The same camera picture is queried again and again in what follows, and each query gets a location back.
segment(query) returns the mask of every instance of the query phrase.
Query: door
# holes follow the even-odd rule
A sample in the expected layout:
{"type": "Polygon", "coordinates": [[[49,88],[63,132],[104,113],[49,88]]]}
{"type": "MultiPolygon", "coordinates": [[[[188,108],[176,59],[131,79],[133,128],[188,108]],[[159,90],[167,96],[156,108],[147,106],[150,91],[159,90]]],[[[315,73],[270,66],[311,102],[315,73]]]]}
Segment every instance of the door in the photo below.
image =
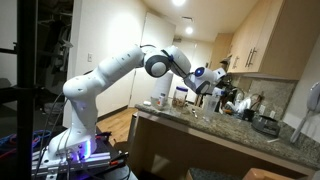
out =
{"type": "MultiPolygon", "coordinates": [[[[176,26],[170,22],[159,18],[151,13],[147,13],[141,45],[154,45],[157,48],[165,48],[172,45],[176,26]]],[[[150,101],[150,96],[157,78],[151,77],[144,68],[135,69],[131,98],[129,107],[135,104],[150,101]]]]}

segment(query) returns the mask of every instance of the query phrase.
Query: blue light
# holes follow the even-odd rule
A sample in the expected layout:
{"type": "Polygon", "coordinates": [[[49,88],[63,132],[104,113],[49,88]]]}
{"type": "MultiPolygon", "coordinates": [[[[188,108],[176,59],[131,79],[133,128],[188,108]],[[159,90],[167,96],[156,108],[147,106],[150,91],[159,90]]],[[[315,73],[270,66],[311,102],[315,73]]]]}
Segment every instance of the blue light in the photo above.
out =
{"type": "Polygon", "coordinates": [[[200,68],[196,69],[195,76],[196,77],[202,76],[203,73],[204,73],[204,68],[200,67],[200,68]]]}
{"type": "Polygon", "coordinates": [[[88,158],[89,156],[91,155],[91,142],[90,141],[87,141],[86,142],[86,148],[85,148],[85,151],[84,151],[84,158],[88,158]]]}

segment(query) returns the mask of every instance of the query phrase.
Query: ceiling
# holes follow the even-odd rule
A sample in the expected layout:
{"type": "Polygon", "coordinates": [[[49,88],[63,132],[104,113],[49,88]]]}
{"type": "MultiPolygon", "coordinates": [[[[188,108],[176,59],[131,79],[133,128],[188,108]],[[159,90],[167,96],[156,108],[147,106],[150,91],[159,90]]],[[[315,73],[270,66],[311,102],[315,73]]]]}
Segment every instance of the ceiling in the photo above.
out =
{"type": "Polygon", "coordinates": [[[171,0],[142,0],[160,17],[176,25],[176,36],[213,42],[217,33],[233,33],[258,0],[186,0],[176,7],[171,0]],[[193,22],[182,17],[191,17],[193,22]],[[185,28],[193,27],[187,35],[185,28]]]}

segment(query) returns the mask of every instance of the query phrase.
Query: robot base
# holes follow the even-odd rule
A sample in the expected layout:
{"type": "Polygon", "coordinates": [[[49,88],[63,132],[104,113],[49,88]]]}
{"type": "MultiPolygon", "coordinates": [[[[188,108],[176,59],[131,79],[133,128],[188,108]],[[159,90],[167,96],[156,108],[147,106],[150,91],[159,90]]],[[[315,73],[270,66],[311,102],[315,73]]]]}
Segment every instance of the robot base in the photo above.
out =
{"type": "MultiPolygon", "coordinates": [[[[35,152],[33,153],[32,158],[32,176],[35,176],[37,165],[38,165],[38,158],[39,153],[35,152]]],[[[66,158],[61,159],[60,161],[43,161],[41,162],[38,172],[38,176],[46,176],[47,180],[57,179],[59,173],[67,173],[68,171],[80,171],[80,170],[87,170],[92,168],[98,168],[98,167],[108,167],[109,166],[109,160],[110,160],[110,153],[97,153],[97,154],[91,154],[91,156],[87,159],[83,159],[81,161],[70,161],[70,164],[68,164],[68,161],[66,158]]]]}

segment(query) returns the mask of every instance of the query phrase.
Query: cabinet handle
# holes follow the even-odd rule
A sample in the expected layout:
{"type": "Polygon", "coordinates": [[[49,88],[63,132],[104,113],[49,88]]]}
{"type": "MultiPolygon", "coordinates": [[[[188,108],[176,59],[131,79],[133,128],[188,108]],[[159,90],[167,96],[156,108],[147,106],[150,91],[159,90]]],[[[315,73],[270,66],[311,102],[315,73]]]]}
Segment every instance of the cabinet handle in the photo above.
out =
{"type": "Polygon", "coordinates": [[[232,69],[237,68],[237,62],[238,62],[238,59],[239,59],[239,57],[238,57],[238,56],[234,59],[232,69]]]}
{"type": "Polygon", "coordinates": [[[251,54],[252,54],[252,49],[250,49],[250,53],[249,53],[249,56],[247,58],[247,62],[246,62],[246,65],[244,67],[247,67],[248,66],[248,62],[249,62],[249,59],[251,57],[251,54]]]}
{"type": "Polygon", "coordinates": [[[249,60],[249,62],[248,62],[248,67],[253,64],[253,63],[251,62],[251,60],[252,60],[253,54],[256,53],[256,52],[257,52],[257,51],[255,50],[255,48],[253,48],[252,53],[251,53],[250,60],[249,60]]]}

